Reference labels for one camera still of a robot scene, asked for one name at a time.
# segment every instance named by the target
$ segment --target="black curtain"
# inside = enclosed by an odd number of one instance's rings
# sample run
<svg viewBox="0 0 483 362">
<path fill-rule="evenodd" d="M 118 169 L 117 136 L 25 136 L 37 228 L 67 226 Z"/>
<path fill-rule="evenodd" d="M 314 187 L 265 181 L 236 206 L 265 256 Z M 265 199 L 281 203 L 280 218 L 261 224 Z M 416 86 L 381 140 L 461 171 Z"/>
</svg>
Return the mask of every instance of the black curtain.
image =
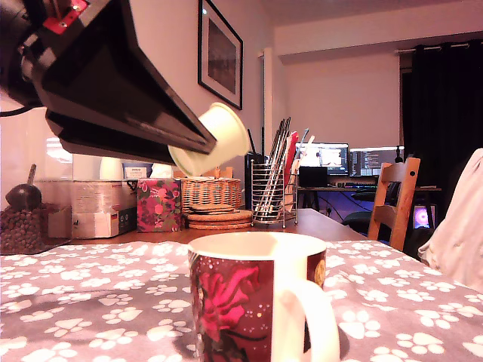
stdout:
<svg viewBox="0 0 483 362">
<path fill-rule="evenodd" d="M 468 44 L 417 47 L 403 104 L 405 155 L 421 159 L 418 185 L 443 188 L 442 216 L 466 162 L 483 147 L 483 45 Z"/>
</svg>

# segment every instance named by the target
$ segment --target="ceiling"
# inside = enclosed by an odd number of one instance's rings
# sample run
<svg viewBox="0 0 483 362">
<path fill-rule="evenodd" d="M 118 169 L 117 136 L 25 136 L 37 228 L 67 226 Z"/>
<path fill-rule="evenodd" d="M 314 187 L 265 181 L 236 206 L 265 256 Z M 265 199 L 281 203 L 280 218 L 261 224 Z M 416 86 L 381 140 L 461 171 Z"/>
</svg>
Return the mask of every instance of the ceiling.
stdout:
<svg viewBox="0 0 483 362">
<path fill-rule="evenodd" d="M 273 25 L 348 17 L 461 0 L 260 0 Z"/>
</svg>

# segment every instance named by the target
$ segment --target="robotic arm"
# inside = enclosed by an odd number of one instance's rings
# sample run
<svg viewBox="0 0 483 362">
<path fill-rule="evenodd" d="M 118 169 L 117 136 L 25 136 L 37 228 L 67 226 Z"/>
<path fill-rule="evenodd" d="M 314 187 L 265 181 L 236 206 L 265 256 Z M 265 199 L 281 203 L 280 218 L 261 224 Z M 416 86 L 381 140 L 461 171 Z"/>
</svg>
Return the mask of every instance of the robotic arm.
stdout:
<svg viewBox="0 0 483 362">
<path fill-rule="evenodd" d="M 65 150 L 173 164 L 168 145 L 214 149 L 141 51 L 128 0 L 2 0 L 1 11 L 0 86 L 46 106 Z"/>
</svg>

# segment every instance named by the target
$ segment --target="computer desk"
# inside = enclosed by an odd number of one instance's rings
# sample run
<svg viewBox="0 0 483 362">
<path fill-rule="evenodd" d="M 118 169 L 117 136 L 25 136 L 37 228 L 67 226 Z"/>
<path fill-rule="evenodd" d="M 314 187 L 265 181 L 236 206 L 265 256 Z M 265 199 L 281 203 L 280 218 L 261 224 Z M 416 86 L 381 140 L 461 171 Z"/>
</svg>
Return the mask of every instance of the computer desk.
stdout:
<svg viewBox="0 0 483 362">
<path fill-rule="evenodd" d="M 318 204 L 318 195 L 317 192 L 369 192 L 373 191 L 376 192 L 376 188 L 373 187 L 335 187 L 335 186 L 325 186 L 325 187 L 298 187 L 297 192 L 299 194 L 303 194 L 303 203 L 302 208 L 315 206 L 315 209 L 320 212 L 320 206 Z M 428 214 L 428 223 L 430 228 L 434 228 L 434 224 L 432 221 L 432 211 L 431 211 L 431 204 L 430 204 L 430 194 L 433 192 L 441 192 L 442 189 L 439 187 L 425 187 L 425 186 L 417 186 L 414 189 L 414 194 L 420 194 L 423 196 L 423 203 L 426 207 L 426 212 Z M 313 202 L 310 200 L 310 194 L 313 195 Z M 413 207 L 411 209 L 411 214 L 414 212 L 414 202 Z"/>
</svg>

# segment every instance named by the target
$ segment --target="red floral mug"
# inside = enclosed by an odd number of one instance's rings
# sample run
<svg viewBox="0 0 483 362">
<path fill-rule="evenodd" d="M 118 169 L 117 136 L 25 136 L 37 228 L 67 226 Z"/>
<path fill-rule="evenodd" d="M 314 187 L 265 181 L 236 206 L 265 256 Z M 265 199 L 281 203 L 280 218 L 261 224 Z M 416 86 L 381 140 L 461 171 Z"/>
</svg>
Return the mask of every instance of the red floral mug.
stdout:
<svg viewBox="0 0 483 362">
<path fill-rule="evenodd" d="M 189 267 L 202 360 L 340 360 L 337 324 L 321 288 L 324 241 L 281 232 L 209 235 L 189 243 Z M 312 345 L 306 354 L 305 320 Z"/>
</svg>

